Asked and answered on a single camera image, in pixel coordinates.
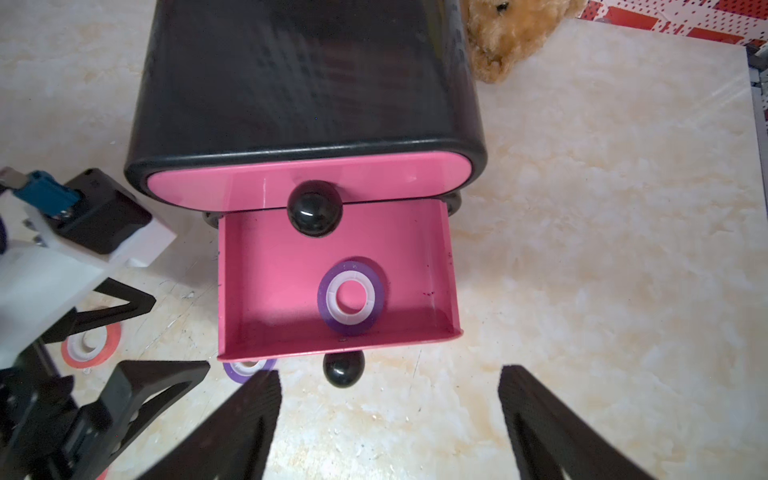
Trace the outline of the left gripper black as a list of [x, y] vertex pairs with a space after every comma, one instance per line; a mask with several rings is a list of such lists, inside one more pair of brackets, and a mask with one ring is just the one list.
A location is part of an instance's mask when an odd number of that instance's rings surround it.
[[[45, 344], [149, 313], [151, 294], [107, 278], [94, 289], [122, 305], [72, 308], [41, 335]], [[61, 377], [35, 341], [1, 371], [1, 477], [100, 479], [154, 420], [199, 385], [206, 361], [121, 361], [98, 399], [81, 411], [74, 378]]]

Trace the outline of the black drawer cabinet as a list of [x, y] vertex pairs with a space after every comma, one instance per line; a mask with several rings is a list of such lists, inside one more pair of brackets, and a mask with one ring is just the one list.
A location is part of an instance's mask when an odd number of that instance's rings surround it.
[[487, 165], [458, 2], [157, 3], [124, 173], [154, 155], [419, 146], [477, 168], [428, 198]]

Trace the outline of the purple tape roll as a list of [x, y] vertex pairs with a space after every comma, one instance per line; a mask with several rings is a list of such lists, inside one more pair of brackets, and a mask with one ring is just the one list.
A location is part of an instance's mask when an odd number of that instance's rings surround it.
[[251, 377], [261, 371], [271, 371], [275, 368], [276, 359], [258, 361], [224, 362], [223, 368], [226, 375], [238, 384], [245, 384]]
[[[355, 313], [345, 313], [337, 298], [348, 282], [360, 285], [365, 293], [364, 304]], [[368, 332], [381, 318], [386, 298], [387, 289], [377, 265], [359, 257], [339, 262], [325, 273], [318, 287], [317, 304], [329, 328], [343, 336], [357, 336]]]

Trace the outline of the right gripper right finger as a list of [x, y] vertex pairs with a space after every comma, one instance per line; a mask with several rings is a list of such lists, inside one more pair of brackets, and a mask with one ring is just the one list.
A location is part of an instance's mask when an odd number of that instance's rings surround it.
[[522, 479], [648, 479], [520, 365], [502, 368], [504, 421]]

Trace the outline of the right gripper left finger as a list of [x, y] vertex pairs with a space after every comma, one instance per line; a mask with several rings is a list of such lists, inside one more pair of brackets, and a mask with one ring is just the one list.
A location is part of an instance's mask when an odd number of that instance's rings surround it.
[[277, 371], [260, 371], [143, 479], [261, 479], [282, 400]]

